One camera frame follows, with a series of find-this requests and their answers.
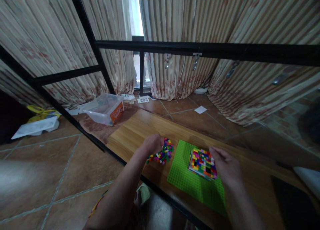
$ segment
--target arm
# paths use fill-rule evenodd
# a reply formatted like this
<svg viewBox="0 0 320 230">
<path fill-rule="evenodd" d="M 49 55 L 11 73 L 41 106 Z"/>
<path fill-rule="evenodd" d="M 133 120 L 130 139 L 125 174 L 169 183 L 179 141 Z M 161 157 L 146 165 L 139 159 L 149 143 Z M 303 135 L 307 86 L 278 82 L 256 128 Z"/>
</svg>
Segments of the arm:
<svg viewBox="0 0 320 230">
<path fill-rule="evenodd" d="M 222 149 L 210 147 L 209 150 L 229 199 L 233 228 L 265 229 L 242 181 L 239 161 Z"/>
<path fill-rule="evenodd" d="M 144 140 L 111 185 L 84 230 L 124 228 L 129 220 L 144 164 L 149 155 L 161 151 L 161 145 L 163 138 L 158 134 L 150 135 Z"/>
</svg>

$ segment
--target green baseplate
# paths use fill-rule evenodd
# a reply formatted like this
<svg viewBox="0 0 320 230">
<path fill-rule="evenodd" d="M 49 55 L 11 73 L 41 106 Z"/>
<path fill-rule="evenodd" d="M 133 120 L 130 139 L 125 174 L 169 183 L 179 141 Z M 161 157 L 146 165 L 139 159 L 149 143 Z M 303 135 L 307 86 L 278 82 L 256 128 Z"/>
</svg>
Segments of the green baseplate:
<svg viewBox="0 0 320 230">
<path fill-rule="evenodd" d="M 216 180 L 209 181 L 188 170 L 194 148 L 197 147 L 179 140 L 167 181 L 226 217 L 226 201 L 219 173 Z"/>
</svg>

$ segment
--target wall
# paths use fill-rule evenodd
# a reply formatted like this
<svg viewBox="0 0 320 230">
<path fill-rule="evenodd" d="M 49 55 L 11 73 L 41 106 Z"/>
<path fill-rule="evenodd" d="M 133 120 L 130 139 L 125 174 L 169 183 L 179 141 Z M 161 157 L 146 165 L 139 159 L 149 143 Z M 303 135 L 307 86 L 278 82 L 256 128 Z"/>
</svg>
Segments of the wall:
<svg viewBox="0 0 320 230">
<path fill-rule="evenodd" d="M 303 133 L 299 132 L 298 120 L 310 106 L 319 101 L 320 91 L 316 90 L 305 97 L 289 104 L 281 110 L 268 116 L 261 123 L 284 138 L 294 142 L 307 151 L 320 157 L 320 146 L 317 146 L 307 138 L 302 138 Z"/>
</svg>

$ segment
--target person's left hand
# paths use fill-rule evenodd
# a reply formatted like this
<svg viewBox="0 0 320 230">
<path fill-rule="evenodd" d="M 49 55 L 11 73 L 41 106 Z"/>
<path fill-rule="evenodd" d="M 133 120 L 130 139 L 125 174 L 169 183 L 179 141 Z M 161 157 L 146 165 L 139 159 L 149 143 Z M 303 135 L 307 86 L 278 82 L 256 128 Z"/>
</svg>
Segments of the person's left hand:
<svg viewBox="0 0 320 230">
<path fill-rule="evenodd" d="M 152 134 L 145 138 L 141 148 L 147 152 L 148 156 L 162 150 L 164 139 L 159 134 Z"/>
</svg>

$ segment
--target hand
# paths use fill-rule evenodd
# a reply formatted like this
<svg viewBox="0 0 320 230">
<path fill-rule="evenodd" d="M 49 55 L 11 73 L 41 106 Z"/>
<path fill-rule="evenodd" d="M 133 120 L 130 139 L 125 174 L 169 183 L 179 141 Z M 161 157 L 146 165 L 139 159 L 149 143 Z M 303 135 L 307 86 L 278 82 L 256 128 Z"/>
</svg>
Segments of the hand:
<svg viewBox="0 0 320 230">
<path fill-rule="evenodd" d="M 164 139 L 159 134 L 152 134 L 145 138 L 141 149 L 146 151 L 148 156 L 151 154 L 158 153 L 162 150 L 164 145 Z"/>
<path fill-rule="evenodd" d="M 237 188 L 242 185 L 241 169 L 238 159 L 231 156 L 225 150 L 209 147 L 213 157 L 217 173 L 225 187 Z"/>
</svg>

